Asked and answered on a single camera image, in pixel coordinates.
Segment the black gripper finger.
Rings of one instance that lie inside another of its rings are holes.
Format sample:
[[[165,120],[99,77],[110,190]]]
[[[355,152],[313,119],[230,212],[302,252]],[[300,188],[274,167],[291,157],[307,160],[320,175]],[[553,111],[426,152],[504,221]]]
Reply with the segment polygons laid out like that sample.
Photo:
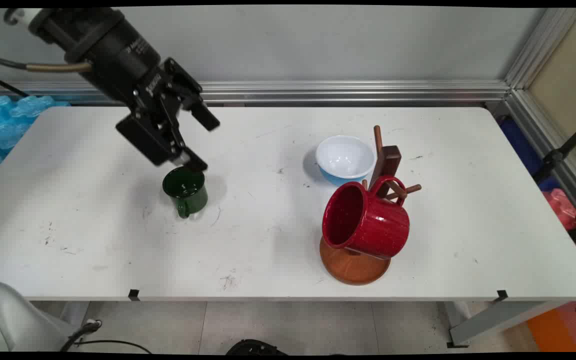
[[[154,166],[171,162],[195,173],[208,169],[208,164],[186,145],[174,116],[131,112],[115,128]]]
[[[202,86],[172,58],[166,59],[166,73],[170,75],[166,89],[178,98],[181,108],[190,112],[208,132],[217,129],[221,123],[206,106]]]

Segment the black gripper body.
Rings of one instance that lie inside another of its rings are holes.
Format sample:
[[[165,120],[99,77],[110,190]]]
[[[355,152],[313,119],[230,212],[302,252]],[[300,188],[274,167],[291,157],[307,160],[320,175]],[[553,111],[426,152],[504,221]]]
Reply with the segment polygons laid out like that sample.
[[[36,63],[29,71],[78,73],[131,113],[172,114],[181,102],[167,90],[162,57],[112,7],[45,7],[29,11],[28,28],[64,52],[63,64]]]

